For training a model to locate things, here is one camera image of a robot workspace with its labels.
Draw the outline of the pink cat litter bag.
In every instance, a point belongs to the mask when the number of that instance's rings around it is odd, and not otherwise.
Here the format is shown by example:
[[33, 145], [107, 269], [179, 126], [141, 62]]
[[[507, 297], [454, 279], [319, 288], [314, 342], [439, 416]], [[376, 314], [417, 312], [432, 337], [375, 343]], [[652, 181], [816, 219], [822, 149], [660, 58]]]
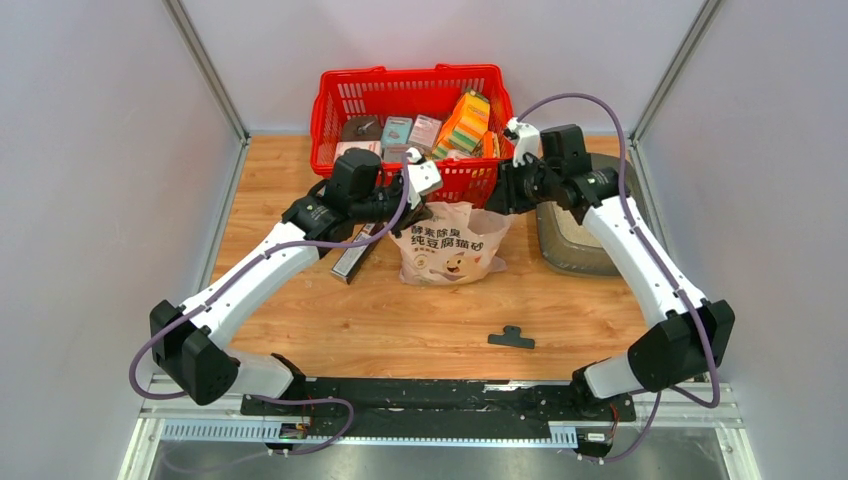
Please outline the pink cat litter bag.
[[431, 217], [403, 230], [399, 279], [407, 285], [453, 286], [502, 272], [499, 247], [515, 217], [473, 207], [468, 202], [434, 202]]

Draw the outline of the black bag clip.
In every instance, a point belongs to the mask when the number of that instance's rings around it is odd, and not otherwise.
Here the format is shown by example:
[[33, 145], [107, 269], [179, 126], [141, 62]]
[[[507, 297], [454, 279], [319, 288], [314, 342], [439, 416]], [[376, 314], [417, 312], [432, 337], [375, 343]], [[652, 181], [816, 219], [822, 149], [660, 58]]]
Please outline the black bag clip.
[[535, 348], [535, 340], [524, 337], [522, 335], [522, 329], [515, 325], [505, 325], [500, 334], [489, 334], [487, 343], [491, 345], [527, 350], [533, 350]]

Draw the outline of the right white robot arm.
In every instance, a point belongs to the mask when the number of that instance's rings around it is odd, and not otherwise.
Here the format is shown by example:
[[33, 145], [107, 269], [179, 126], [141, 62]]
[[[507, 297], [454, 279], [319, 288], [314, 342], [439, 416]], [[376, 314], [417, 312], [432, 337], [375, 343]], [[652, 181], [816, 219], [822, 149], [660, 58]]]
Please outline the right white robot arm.
[[625, 353], [576, 370], [570, 404], [579, 416], [598, 417], [611, 398], [660, 392], [721, 365], [735, 314], [711, 301], [675, 266], [642, 219], [623, 183], [623, 167], [594, 167], [582, 130], [543, 131], [509, 120], [514, 153], [497, 167], [485, 204], [501, 214], [526, 213], [554, 202], [601, 244], [635, 295], [648, 330]]

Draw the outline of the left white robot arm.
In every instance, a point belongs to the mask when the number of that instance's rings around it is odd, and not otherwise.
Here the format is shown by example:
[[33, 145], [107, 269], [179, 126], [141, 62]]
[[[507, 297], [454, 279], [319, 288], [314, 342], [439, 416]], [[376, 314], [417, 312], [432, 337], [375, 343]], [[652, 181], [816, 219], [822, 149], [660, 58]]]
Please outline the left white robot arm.
[[334, 249], [366, 247], [423, 219], [425, 199], [443, 185], [435, 162], [414, 147], [387, 175], [381, 157], [352, 148], [329, 178], [313, 185], [268, 235], [203, 291], [150, 312], [141, 347], [178, 387], [175, 397], [211, 404], [228, 393], [266, 397], [283, 415], [304, 405], [306, 390], [279, 356], [237, 351], [230, 344], [246, 320], [287, 281]]

